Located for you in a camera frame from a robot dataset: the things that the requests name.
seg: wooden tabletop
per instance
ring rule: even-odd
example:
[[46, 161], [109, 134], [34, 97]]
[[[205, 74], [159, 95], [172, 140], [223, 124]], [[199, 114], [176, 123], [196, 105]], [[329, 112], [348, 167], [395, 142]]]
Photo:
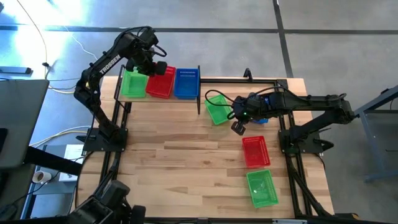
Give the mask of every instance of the wooden tabletop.
[[[307, 94], [303, 79], [287, 80], [295, 94]], [[101, 106], [109, 118], [116, 82], [117, 77], [104, 77], [101, 87]], [[233, 121], [215, 126], [203, 103], [205, 92], [211, 88], [233, 99], [266, 87], [269, 85], [202, 84], [200, 115], [196, 103], [183, 100], [148, 98], [132, 103], [127, 120], [129, 138], [118, 174], [118, 180], [131, 189], [129, 203], [146, 206], [147, 217], [293, 218], [285, 158], [277, 139], [279, 120], [247, 124], [243, 136], [265, 137], [271, 166], [264, 169], [271, 171], [279, 198], [278, 205], [255, 209], [246, 173], [261, 169], [245, 168], [242, 136], [231, 130]], [[298, 125], [312, 119], [309, 111], [297, 111], [294, 116]], [[80, 203], [98, 185], [103, 156], [103, 152], [94, 153], [84, 166], [78, 188]], [[321, 161], [312, 154], [304, 154], [303, 164], [310, 190], [333, 213]], [[301, 190], [298, 197], [304, 211]]]

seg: red basket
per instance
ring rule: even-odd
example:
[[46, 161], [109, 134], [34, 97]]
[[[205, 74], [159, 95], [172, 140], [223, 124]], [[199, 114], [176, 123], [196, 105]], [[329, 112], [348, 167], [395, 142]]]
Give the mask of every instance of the red basket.
[[263, 136], [242, 138], [244, 159], [248, 168], [271, 165]]
[[169, 99], [174, 83], [175, 67], [167, 66], [164, 75], [149, 77], [145, 91], [154, 97]]

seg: black floor stripe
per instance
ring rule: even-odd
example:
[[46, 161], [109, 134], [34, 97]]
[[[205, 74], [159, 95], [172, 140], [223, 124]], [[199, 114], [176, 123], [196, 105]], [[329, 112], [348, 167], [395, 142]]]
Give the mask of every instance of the black floor stripe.
[[[18, 30], [28, 24], [3, 25], [0, 30]], [[122, 32], [125, 27], [84, 27], [66, 26], [70, 32]], [[245, 29], [245, 28], [154, 28], [157, 32], [180, 32], [180, 33], [243, 33], [243, 34], [276, 34], [278, 29]], [[64, 26], [45, 26], [46, 31], [66, 32]]]
[[[3, 24], [0, 30], [18, 30], [30, 24]], [[66, 26], [71, 32], [121, 32], [124, 27], [86, 27]], [[196, 32], [196, 33], [247, 33], [247, 34], [276, 34], [279, 29], [256, 28], [154, 28], [158, 32]], [[46, 31], [67, 30], [64, 26], [45, 26]], [[283, 29], [285, 34], [336, 34], [336, 35], [398, 35], [398, 30], [328, 30], [328, 29]]]
[[287, 78], [293, 78], [292, 64], [290, 63], [289, 51], [287, 50], [285, 30], [284, 30], [284, 25], [282, 23], [282, 16], [280, 15], [278, 0], [272, 0], [272, 2], [274, 3], [276, 24], [278, 25], [280, 47], [282, 48], [282, 56], [284, 59], [284, 65], [286, 69], [286, 76]]
[[285, 34], [397, 35], [398, 30], [285, 29]]

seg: blue plastic bin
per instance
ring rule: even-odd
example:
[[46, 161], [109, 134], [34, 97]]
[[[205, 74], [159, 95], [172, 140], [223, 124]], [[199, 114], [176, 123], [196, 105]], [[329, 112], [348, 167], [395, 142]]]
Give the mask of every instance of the blue plastic bin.
[[175, 72], [174, 96], [194, 100], [199, 94], [200, 75], [197, 68], [178, 68]]
[[268, 119], [264, 118], [264, 119], [261, 119], [261, 120], [252, 120], [252, 122], [256, 123], [256, 124], [265, 124], [265, 123], [268, 123]]

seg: green plastic bin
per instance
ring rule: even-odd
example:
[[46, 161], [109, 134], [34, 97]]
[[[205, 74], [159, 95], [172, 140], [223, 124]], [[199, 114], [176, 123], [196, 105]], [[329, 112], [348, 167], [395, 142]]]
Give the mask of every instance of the green plastic bin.
[[122, 95], [130, 98], [143, 98], [146, 96], [145, 87], [147, 86], [148, 76], [142, 75], [137, 71], [125, 71], [122, 80]]
[[[214, 96], [209, 100], [218, 105], [227, 104], [223, 95]], [[207, 100], [205, 100], [205, 105], [215, 125], [219, 125], [228, 120], [226, 116], [231, 112], [231, 108], [229, 106], [215, 106], [210, 104]]]
[[279, 203], [269, 170], [248, 172], [246, 177], [248, 179], [254, 208], [261, 208]]

